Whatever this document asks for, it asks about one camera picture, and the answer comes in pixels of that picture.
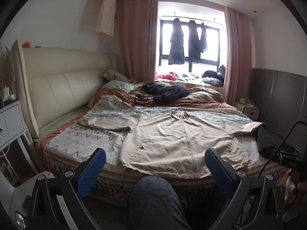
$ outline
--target white desk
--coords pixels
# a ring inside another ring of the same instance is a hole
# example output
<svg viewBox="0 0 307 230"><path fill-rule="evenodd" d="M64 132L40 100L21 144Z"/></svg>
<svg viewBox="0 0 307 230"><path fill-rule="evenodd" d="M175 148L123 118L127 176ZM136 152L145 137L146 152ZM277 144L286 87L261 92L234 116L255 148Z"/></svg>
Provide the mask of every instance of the white desk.
<svg viewBox="0 0 307 230"><path fill-rule="evenodd" d="M3 152L3 149L7 147L9 143L17 140L32 170L35 174L38 174L20 137L24 135L28 141L25 132L26 127L21 113L20 102L18 100L0 109L0 151Z"/></svg>

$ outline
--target blue gripper pad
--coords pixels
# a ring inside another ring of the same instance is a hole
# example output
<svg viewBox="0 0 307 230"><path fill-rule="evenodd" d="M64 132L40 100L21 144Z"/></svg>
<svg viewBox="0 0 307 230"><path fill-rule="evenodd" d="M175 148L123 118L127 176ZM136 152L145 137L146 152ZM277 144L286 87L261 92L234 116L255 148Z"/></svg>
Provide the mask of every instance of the blue gripper pad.
<svg viewBox="0 0 307 230"><path fill-rule="evenodd" d="M238 187L235 169L230 163L225 162L213 148L206 150L205 163L223 196L231 199Z"/></svg>
<svg viewBox="0 0 307 230"><path fill-rule="evenodd" d="M79 176L79 179L76 181L75 191L79 200L81 200L83 197L88 196L99 173L101 172L103 166L106 163L106 152L103 149L99 149L96 155L92 157L95 152L90 156L87 161L82 162L80 164L81 166L83 163L89 162L87 163L87 167L85 168L81 176Z"/></svg>

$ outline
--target curtain rod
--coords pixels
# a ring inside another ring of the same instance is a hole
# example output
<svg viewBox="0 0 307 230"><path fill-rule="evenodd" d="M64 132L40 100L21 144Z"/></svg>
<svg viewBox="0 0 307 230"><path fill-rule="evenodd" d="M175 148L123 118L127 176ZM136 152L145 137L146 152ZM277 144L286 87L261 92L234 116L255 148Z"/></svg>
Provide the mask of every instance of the curtain rod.
<svg viewBox="0 0 307 230"><path fill-rule="evenodd" d="M197 18L184 17L184 16L162 16L162 17L187 18L187 19L192 19L192 20L198 20L198 21L211 22L211 23L215 23L215 24L219 24L219 25L222 25L222 26L223 26L223 24L221 24L221 23L212 22L212 21L207 21L207 20L201 20L201 19L197 19Z"/></svg>

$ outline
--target person's hand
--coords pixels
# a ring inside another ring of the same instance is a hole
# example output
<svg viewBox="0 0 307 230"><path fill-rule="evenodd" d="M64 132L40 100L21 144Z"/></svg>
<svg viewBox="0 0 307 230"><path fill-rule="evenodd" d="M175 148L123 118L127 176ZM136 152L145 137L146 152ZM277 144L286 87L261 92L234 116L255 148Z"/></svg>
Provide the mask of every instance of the person's hand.
<svg viewBox="0 0 307 230"><path fill-rule="evenodd" d="M286 195L285 195L285 202L286 203L292 203L292 201L295 199L295 193L293 193L293 189L290 189L290 186L288 185L294 185L292 179L291 179L291 170L287 172L288 180L286 185ZM297 190L300 191L306 191L307 192L307 181L301 182L297 185Z"/></svg>

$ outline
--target jacket zipper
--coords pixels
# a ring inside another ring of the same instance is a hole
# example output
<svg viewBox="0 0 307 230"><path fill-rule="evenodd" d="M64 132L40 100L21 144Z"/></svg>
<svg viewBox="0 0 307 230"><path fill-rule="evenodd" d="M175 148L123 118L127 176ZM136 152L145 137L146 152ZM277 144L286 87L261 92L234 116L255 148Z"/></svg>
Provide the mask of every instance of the jacket zipper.
<svg viewBox="0 0 307 230"><path fill-rule="evenodd" d="M181 116L180 116L180 121L181 121L181 125L182 125L182 128L183 128L183 131L184 131L184 133L185 133L185 137L186 137L187 140L188 140L188 147L189 147L189 150L190 150L190 155L191 155L191 157L192 157L193 175L194 175L194 178L197 178L196 161L195 161L195 158L194 158L194 156L193 156L192 149L191 149L191 144L190 144L190 140L189 140L189 137L188 137L187 132L185 131L185 127L183 126L183 121L182 121L182 117L181 117Z"/></svg>

